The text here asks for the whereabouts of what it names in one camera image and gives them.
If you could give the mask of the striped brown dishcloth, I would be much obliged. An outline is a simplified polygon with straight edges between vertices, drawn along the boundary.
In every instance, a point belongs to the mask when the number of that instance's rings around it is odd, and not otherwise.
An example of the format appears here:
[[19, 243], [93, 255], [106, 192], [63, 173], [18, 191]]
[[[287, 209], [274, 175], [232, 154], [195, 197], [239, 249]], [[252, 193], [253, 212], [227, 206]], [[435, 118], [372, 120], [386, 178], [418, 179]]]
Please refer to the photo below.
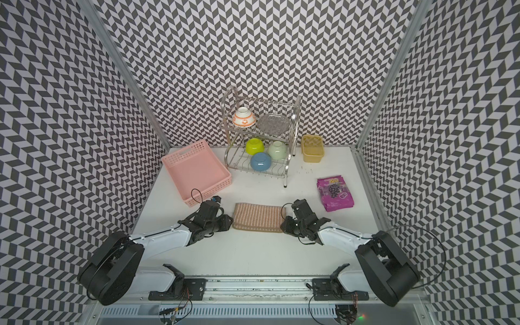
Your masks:
[[237, 203], [232, 227], [250, 232], [281, 233], [280, 227], [286, 215], [284, 207]]

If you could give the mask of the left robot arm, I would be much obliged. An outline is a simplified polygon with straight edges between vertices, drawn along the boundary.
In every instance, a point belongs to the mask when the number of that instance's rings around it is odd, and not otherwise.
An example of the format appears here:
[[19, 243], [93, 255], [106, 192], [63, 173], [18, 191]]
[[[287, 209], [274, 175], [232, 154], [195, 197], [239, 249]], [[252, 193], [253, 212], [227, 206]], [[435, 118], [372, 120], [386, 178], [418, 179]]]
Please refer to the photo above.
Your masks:
[[219, 196], [177, 225], [144, 234], [113, 232], [80, 269], [77, 280], [90, 299], [109, 306], [127, 293], [157, 293], [179, 299], [187, 291], [185, 276], [171, 264], [141, 263], [164, 252], [192, 246], [218, 232], [227, 232], [234, 220], [220, 205]]

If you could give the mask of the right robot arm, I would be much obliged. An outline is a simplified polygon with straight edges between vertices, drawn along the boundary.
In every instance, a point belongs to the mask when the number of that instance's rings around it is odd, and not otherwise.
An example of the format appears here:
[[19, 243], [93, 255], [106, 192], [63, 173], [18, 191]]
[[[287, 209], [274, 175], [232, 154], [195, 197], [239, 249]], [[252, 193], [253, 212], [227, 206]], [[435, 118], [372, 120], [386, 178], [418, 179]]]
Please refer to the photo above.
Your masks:
[[280, 229], [298, 239], [331, 246], [356, 257], [360, 271], [350, 272], [349, 264], [331, 275], [329, 291], [344, 300], [359, 292], [372, 292], [387, 306], [396, 306], [421, 279], [417, 266], [388, 232], [365, 234], [349, 230], [329, 218], [319, 218], [307, 200], [291, 204], [292, 216], [283, 218]]

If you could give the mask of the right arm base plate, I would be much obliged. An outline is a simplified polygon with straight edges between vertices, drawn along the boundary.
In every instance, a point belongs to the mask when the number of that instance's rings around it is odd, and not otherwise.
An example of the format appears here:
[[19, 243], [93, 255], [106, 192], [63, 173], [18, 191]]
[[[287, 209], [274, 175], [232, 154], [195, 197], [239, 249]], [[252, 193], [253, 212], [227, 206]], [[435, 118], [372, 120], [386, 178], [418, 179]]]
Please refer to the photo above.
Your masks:
[[365, 291], [347, 291], [339, 281], [339, 273], [350, 264], [340, 265], [328, 278], [313, 278], [306, 287], [312, 291], [316, 301], [368, 301], [369, 294]]

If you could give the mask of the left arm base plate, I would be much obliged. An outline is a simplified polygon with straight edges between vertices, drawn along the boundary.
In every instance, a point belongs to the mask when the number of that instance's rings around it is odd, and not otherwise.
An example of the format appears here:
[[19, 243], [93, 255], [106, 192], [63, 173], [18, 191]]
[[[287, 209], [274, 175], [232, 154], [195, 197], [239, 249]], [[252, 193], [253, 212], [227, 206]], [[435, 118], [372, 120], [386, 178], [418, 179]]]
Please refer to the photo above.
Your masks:
[[171, 264], [163, 264], [171, 274], [173, 281], [164, 291], [151, 291], [149, 301], [179, 301], [188, 298], [191, 301], [202, 301], [206, 291], [207, 279], [187, 278], [181, 271]]

